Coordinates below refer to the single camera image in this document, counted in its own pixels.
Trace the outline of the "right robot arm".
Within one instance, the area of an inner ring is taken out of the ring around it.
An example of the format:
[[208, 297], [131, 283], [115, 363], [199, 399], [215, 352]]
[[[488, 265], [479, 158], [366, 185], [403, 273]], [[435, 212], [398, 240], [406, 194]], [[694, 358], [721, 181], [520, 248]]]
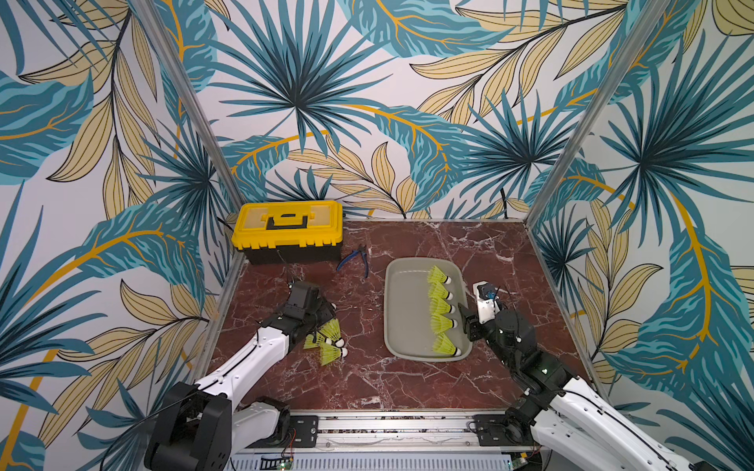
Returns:
[[583, 378], [539, 346], [536, 330], [518, 312], [492, 317], [461, 307], [463, 331], [495, 353], [523, 395], [502, 426], [513, 443], [531, 441], [582, 470], [713, 470], [672, 451], [603, 400]]

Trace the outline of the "grey-green plastic storage tray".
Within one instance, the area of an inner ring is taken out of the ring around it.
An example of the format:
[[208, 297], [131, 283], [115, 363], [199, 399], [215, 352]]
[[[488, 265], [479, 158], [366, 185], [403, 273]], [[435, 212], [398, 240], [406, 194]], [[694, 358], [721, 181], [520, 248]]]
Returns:
[[[454, 327], [445, 335], [453, 344], [452, 352], [438, 352], [437, 335], [431, 329], [429, 274], [438, 268], [450, 277], [446, 290], [452, 295], [453, 307], [446, 316]], [[396, 357], [417, 362], [460, 361], [471, 353], [471, 342], [463, 333], [459, 308], [467, 306], [465, 282], [459, 267], [449, 260], [408, 257], [392, 261], [387, 268], [384, 294], [384, 340]]]

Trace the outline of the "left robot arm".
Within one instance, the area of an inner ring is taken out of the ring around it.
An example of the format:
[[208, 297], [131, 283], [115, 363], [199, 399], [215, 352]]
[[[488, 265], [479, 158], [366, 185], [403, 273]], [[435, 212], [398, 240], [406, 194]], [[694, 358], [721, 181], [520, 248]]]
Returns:
[[282, 439], [290, 416], [284, 404], [265, 398], [237, 407], [270, 368], [334, 318], [319, 286], [292, 284], [288, 299], [229, 360], [194, 384], [170, 388], [155, 415], [145, 468], [223, 470], [248, 445]]

